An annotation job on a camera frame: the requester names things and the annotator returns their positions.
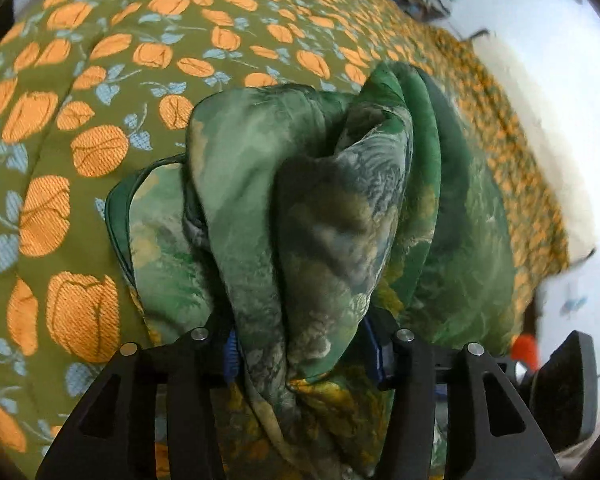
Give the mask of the cream white pillow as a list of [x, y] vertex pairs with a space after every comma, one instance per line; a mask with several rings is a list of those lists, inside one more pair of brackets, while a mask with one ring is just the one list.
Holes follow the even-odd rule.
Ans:
[[593, 217], [576, 166], [557, 130], [543, 115], [538, 87], [514, 51], [493, 32], [470, 40], [475, 54], [503, 88], [521, 123], [527, 144], [555, 192], [568, 237], [569, 261], [579, 263], [596, 248]]

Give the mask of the olive orange floral bedspread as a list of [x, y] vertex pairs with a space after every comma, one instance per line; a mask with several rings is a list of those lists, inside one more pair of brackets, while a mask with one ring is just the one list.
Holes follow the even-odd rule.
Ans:
[[501, 192], [516, 272], [507, 352], [535, 287], [568, 266], [568, 240], [513, 107], [469, 44], [390, 0], [40, 0], [6, 32], [0, 449], [23, 477], [122, 344], [165, 344], [111, 245], [111, 190], [183, 154], [208, 96], [354, 93], [388, 62], [434, 78]]

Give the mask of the green patterned garment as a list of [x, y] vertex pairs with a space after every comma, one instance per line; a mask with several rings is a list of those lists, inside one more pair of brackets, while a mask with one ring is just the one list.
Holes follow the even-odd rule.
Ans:
[[354, 93], [203, 99], [185, 151], [123, 179], [105, 222], [165, 344], [221, 310], [244, 374], [212, 394], [231, 479], [363, 479], [393, 396], [354, 336], [371, 308], [503, 353], [515, 266], [501, 192], [434, 78], [380, 63]]

